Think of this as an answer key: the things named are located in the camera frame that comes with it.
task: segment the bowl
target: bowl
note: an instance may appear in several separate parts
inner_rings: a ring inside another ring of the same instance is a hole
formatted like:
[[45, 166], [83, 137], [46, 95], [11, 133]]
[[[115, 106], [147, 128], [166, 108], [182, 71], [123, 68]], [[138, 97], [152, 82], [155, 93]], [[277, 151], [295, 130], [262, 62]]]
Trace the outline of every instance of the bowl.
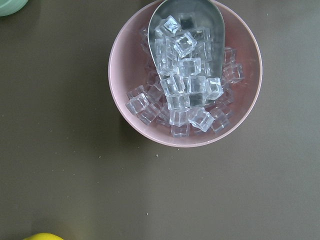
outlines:
[[262, 83], [262, 59], [257, 41], [247, 24], [230, 8], [212, 0], [219, 8], [225, 24], [225, 45], [237, 49], [236, 62], [242, 63], [245, 79], [233, 84], [234, 102], [228, 107], [234, 112], [230, 125], [218, 134], [212, 132], [189, 137], [172, 137], [169, 127], [145, 125], [126, 107], [127, 92], [144, 85], [147, 55], [141, 48], [139, 30], [148, 25], [153, 12], [162, 0], [150, 3], [134, 14], [117, 35], [109, 58], [108, 78], [113, 100], [125, 120], [140, 134], [157, 143], [191, 148], [216, 142], [234, 131], [253, 109]]

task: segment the metal scoop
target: metal scoop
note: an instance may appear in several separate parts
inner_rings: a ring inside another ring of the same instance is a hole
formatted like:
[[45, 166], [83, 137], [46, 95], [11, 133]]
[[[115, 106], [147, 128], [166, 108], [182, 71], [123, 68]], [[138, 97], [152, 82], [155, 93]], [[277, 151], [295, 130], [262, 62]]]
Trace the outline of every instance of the metal scoop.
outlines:
[[156, 60], [155, 28], [162, 19], [173, 16], [178, 19], [179, 13], [194, 13], [199, 27], [209, 28], [212, 40], [211, 69], [214, 78], [221, 78], [225, 50], [225, 23], [218, 8], [209, 0], [165, 0], [154, 11], [148, 27], [148, 43], [153, 62]]

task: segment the gray table surface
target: gray table surface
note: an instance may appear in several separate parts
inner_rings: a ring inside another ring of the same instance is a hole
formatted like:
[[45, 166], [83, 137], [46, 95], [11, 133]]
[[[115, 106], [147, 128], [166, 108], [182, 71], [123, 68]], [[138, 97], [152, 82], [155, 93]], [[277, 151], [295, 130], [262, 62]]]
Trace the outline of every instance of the gray table surface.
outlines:
[[320, 239], [319, 0], [221, 1], [256, 36], [262, 88], [232, 134], [189, 149], [138, 134], [110, 94], [113, 42], [150, 2], [0, 17], [0, 239]]

